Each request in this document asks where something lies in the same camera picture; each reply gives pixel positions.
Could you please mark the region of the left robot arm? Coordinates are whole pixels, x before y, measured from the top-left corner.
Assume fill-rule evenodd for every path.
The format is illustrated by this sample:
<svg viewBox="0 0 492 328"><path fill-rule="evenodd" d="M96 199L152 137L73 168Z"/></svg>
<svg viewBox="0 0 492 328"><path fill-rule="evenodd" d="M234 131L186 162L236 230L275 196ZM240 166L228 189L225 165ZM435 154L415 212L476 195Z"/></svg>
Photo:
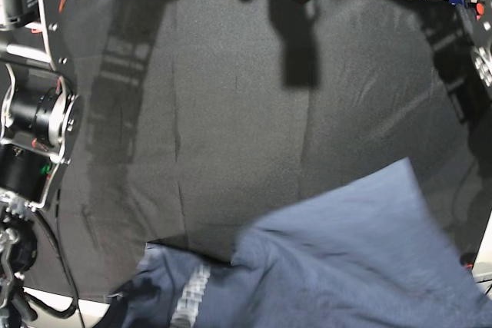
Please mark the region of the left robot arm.
<svg viewBox="0 0 492 328"><path fill-rule="evenodd" d="M466 122L474 126L491 109L491 9L484 7L482 14L471 8L457 6L464 37L469 47L474 76L469 78L466 97Z"/></svg>

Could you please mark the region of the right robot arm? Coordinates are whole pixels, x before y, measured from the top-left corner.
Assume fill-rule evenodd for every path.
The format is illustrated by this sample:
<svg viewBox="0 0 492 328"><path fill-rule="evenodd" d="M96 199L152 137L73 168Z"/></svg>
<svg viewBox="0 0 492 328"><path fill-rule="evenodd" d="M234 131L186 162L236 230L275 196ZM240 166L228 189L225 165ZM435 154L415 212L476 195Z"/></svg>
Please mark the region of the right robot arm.
<svg viewBox="0 0 492 328"><path fill-rule="evenodd" d="M67 319L78 289L59 229L44 213L60 184L78 135L83 103L61 33L67 0L1 0L1 325L25 327L43 311ZM55 309L24 288L38 256L40 228L61 263L72 297Z"/></svg>

